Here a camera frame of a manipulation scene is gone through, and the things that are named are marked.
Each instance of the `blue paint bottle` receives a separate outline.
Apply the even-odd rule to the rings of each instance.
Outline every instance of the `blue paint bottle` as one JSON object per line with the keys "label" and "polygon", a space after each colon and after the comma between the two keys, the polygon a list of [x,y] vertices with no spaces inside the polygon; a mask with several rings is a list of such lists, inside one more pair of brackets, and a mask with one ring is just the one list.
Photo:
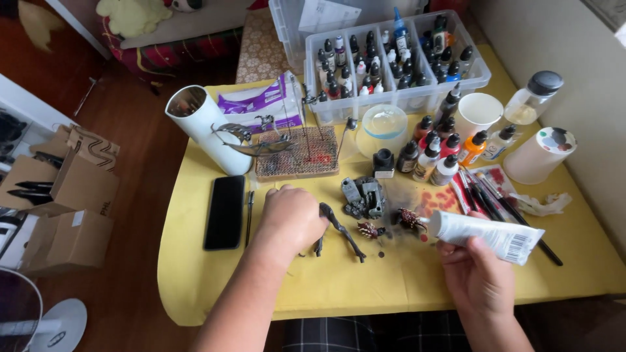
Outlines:
{"label": "blue paint bottle", "polygon": [[409,37],[409,30],[404,26],[404,20],[400,17],[398,8],[393,9],[396,12],[396,18],[393,22],[393,35],[396,40],[398,54],[402,55],[404,50],[411,50],[411,38]]}
{"label": "blue paint bottle", "polygon": [[461,69],[461,64],[459,61],[455,61],[448,68],[448,78],[446,78],[446,82],[456,82],[461,79],[461,74],[459,70]]}

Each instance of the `orange paint bottle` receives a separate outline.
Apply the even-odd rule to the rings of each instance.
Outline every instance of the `orange paint bottle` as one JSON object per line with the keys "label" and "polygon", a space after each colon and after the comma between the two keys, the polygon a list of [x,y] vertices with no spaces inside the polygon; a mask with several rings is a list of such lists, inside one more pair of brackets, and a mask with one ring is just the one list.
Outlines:
{"label": "orange paint bottle", "polygon": [[459,164],[469,166],[483,153],[487,147],[487,131],[480,131],[475,136],[465,140],[459,153]]}

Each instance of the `barcode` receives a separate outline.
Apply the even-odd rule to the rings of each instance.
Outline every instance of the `barcode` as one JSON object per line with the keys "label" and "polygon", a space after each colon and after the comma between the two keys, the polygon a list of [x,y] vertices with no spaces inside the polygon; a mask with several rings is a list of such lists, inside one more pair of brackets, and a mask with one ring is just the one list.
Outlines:
{"label": "barcode", "polygon": [[516,262],[520,258],[521,248],[524,246],[528,238],[522,235],[514,235],[509,245],[509,250],[505,258],[509,261]]}

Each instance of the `stuffed toy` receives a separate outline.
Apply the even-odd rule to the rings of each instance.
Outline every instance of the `stuffed toy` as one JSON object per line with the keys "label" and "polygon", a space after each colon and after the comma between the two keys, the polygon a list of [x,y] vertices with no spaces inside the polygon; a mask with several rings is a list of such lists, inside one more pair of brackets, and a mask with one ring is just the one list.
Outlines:
{"label": "stuffed toy", "polygon": [[157,23],[172,16],[163,0],[100,0],[96,13],[108,16],[111,33],[124,38],[154,32]]}
{"label": "stuffed toy", "polygon": [[183,13],[192,13],[202,8],[202,0],[174,0],[172,7]]}

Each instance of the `smartphone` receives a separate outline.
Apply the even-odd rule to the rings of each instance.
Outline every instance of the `smartphone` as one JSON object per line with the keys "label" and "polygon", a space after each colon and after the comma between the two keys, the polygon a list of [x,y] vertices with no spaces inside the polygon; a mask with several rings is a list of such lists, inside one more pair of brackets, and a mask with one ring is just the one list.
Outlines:
{"label": "smartphone", "polygon": [[239,247],[244,216],[244,176],[219,177],[213,181],[208,208],[205,251]]}

